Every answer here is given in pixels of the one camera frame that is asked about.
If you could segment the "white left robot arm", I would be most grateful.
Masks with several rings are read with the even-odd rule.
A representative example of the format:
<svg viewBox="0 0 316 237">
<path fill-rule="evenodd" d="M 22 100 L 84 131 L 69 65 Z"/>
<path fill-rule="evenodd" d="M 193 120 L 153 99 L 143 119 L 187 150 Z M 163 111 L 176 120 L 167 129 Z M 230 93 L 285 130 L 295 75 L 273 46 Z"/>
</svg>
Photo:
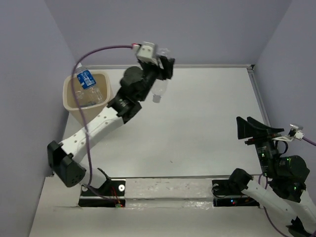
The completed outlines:
<svg viewBox="0 0 316 237">
<path fill-rule="evenodd" d="M 82 164 L 91 148 L 105 136 L 130 121 L 140 110 L 155 81 L 171 79 L 174 58 L 159 56 L 157 62 L 139 60 L 139 66 L 124 71 L 115 97 L 86 126 L 67 139 L 47 145 L 48 164 L 68 188 L 77 184 L 98 195 L 109 190 L 110 177 L 100 168 Z"/>
</svg>

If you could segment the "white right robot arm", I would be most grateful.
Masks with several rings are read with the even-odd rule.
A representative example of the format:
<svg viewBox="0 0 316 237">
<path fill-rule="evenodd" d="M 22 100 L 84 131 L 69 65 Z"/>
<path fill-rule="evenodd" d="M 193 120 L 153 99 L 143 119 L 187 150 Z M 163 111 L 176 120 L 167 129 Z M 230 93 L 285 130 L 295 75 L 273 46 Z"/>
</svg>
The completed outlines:
<svg viewBox="0 0 316 237">
<path fill-rule="evenodd" d="M 226 194 L 243 193 L 288 219 L 294 235 L 314 233 L 316 207 L 304 179 L 283 169 L 309 173 L 298 156 L 281 157 L 280 130 L 261 123 L 248 72 L 243 68 L 174 69 L 142 63 L 143 93 L 155 106 L 144 113 L 140 133 L 150 133 L 145 158 L 171 159 L 176 176 L 229 174 Z"/>
</svg>

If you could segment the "clear bottle white cap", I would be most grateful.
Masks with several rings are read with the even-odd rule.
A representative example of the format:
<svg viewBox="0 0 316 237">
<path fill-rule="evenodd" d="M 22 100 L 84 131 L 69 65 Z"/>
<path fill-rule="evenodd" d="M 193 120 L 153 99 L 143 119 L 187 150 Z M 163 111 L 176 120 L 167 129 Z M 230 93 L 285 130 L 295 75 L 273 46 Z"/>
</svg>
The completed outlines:
<svg viewBox="0 0 316 237">
<path fill-rule="evenodd" d="M 170 51 L 167 48 L 161 48 L 158 50 L 158 54 L 162 56 L 168 57 L 170 54 Z M 159 80 L 157 79 L 154 83 L 154 85 L 151 88 L 151 92 L 153 94 L 153 99 L 152 101 L 154 103 L 159 103 L 161 101 L 162 96 L 166 92 L 168 85 L 167 80 Z"/>
</svg>

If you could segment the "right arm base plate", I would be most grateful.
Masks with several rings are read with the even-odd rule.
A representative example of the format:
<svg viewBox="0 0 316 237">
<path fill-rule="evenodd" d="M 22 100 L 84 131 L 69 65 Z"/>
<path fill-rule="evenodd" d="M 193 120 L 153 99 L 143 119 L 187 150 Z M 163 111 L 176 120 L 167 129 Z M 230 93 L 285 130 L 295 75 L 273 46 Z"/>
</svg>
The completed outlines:
<svg viewBox="0 0 316 237">
<path fill-rule="evenodd" d="M 253 198 L 241 193 L 238 189 L 232 189 L 228 179 L 212 180 L 211 192 L 214 207 L 260 206 Z"/>
</svg>

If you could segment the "blue label bottle front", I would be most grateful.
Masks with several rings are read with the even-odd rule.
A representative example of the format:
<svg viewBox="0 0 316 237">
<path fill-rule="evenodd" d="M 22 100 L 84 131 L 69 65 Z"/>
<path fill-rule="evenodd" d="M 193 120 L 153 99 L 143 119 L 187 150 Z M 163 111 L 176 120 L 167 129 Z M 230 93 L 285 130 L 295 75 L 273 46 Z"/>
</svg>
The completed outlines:
<svg viewBox="0 0 316 237">
<path fill-rule="evenodd" d="M 81 86 L 76 92 L 80 106 L 88 107 L 102 103 L 104 98 L 92 73 L 81 63 L 76 66 L 75 73 Z"/>
</svg>

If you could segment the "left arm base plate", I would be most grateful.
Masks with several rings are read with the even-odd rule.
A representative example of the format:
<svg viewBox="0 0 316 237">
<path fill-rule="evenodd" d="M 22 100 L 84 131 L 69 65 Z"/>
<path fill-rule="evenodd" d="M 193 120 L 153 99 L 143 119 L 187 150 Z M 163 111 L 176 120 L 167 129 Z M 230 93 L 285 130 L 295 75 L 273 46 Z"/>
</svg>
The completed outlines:
<svg viewBox="0 0 316 237">
<path fill-rule="evenodd" d="M 94 192 L 82 186 L 78 205 L 80 207 L 125 207 L 125 179 L 112 179 Z"/>
</svg>

